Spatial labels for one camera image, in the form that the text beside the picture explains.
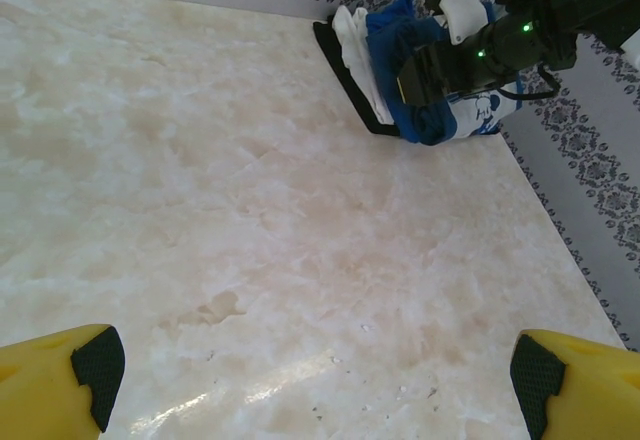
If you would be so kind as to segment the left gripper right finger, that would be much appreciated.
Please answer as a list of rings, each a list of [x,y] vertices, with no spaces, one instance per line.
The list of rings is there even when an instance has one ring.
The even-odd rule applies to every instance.
[[[549,330],[520,333],[510,378],[532,439],[637,439],[639,354]]]

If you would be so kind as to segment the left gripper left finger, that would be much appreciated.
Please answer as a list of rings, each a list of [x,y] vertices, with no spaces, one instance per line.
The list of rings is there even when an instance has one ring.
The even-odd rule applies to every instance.
[[[125,371],[112,325],[90,324],[1,348],[3,439],[97,439]]]

